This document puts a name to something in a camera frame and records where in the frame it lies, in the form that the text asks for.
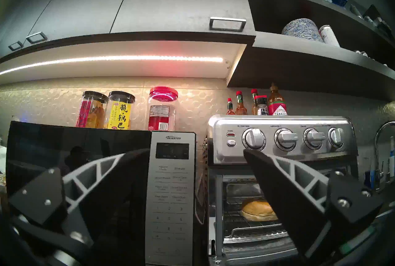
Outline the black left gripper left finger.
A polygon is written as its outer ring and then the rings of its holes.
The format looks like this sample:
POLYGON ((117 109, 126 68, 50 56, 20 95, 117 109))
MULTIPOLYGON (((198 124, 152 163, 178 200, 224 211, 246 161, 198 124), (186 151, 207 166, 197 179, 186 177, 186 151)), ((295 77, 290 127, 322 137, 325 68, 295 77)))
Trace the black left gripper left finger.
POLYGON ((131 195, 149 157, 149 149, 135 150, 94 160, 65 176, 50 168, 10 196, 10 207, 44 229, 97 239, 131 195))

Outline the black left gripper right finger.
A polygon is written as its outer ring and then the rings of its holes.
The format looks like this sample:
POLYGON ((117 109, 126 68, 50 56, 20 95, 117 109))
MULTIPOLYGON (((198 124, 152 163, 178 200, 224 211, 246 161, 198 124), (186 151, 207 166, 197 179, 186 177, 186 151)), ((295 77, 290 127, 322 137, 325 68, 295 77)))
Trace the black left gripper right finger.
POLYGON ((337 168, 329 177, 296 160, 244 150, 266 200, 303 259, 342 259, 383 206, 348 173, 337 168))

